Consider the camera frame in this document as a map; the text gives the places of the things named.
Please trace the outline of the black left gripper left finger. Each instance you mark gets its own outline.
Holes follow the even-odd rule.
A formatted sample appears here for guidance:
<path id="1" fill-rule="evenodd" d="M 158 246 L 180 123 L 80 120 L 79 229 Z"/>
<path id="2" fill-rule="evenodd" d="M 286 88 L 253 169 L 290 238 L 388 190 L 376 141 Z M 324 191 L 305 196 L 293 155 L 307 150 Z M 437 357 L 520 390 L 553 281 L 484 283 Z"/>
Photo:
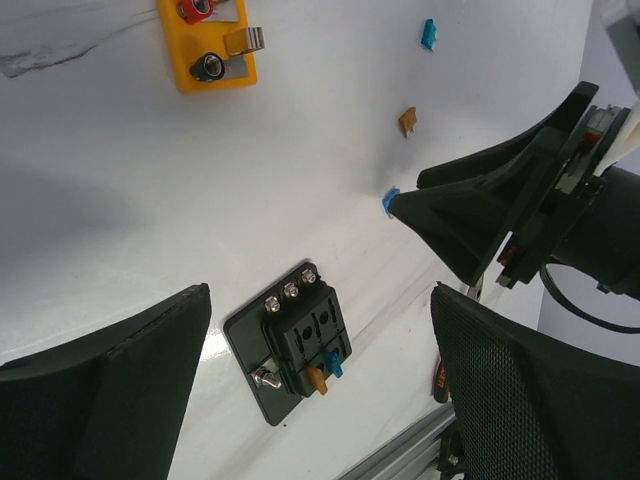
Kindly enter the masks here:
<path id="1" fill-rule="evenodd" d="M 209 322 L 193 285 L 3 364 L 2 478 L 167 478 Z"/>

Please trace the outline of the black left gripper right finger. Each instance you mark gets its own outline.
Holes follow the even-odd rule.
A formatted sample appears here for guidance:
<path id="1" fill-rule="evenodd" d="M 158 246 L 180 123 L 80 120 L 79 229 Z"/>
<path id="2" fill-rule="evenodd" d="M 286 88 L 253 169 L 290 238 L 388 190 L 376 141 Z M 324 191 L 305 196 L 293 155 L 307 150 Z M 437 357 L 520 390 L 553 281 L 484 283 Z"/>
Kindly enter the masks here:
<path id="1" fill-rule="evenodd" d="M 438 284 L 431 318 L 473 479 L 636 479 L 639 369 Z"/>

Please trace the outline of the black fuse box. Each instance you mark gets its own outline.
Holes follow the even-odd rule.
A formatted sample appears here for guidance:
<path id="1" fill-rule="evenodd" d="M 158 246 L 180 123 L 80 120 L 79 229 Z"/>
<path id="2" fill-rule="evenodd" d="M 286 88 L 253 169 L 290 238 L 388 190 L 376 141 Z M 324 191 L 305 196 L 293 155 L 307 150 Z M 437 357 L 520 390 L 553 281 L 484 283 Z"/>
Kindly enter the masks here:
<path id="1" fill-rule="evenodd" d="M 307 377 L 309 366 L 323 370 L 326 384 L 335 377 L 324 364 L 324 350 L 339 351 L 343 374 L 352 355 L 337 291 L 308 260 L 234 312 L 223 332 L 271 426 L 318 393 Z"/>

